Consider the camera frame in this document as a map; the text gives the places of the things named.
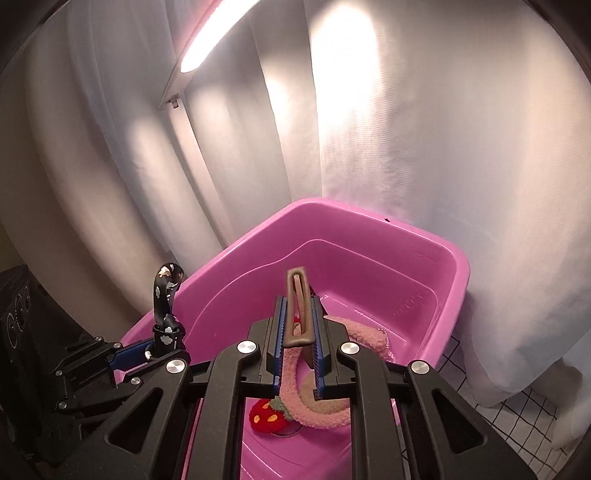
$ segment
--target strawberry toy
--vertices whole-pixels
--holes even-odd
[[[276,433],[288,426],[289,421],[281,410],[274,410],[274,400],[261,399],[251,408],[249,420],[254,431],[260,433]]]

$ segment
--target pink tub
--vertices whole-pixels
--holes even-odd
[[[439,360],[469,277],[460,249],[435,235],[331,200],[295,202],[181,287],[174,311],[187,329],[192,362],[213,359],[245,339],[252,322],[272,316],[286,270],[301,265],[328,314],[386,328],[391,361],[400,364]],[[123,343],[150,337],[152,323],[149,313]],[[350,477],[348,427],[261,435],[248,423],[254,401],[246,403],[242,479]]]

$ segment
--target pink fuzzy sock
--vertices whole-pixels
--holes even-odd
[[[359,342],[361,345],[372,349],[382,356],[385,355],[388,348],[388,336],[385,331],[366,327],[360,323],[340,317],[326,316],[326,318],[345,325],[349,337],[356,342]],[[347,407],[348,402],[334,403],[331,404],[330,408],[327,406],[328,410],[342,408],[340,411],[334,413],[320,413],[311,410],[302,401],[300,392],[298,392],[296,380],[296,366],[301,351],[301,348],[291,348],[285,350],[283,354],[283,371],[281,375],[281,389],[279,396],[289,410],[291,416],[302,425],[317,429],[333,429],[350,424],[351,417],[349,408]]]

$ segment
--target white fabric backdrop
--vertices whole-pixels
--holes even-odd
[[[191,8],[203,5],[73,0],[29,56],[42,162],[124,296],[147,309],[142,288],[162,252],[192,273],[294,199],[344,200],[468,255],[474,302],[462,345],[479,403],[564,357],[584,381],[557,441],[582,434],[591,86],[558,35],[521,0],[262,0],[184,92],[228,233],[157,111],[190,31],[183,18],[194,21],[174,13]]]

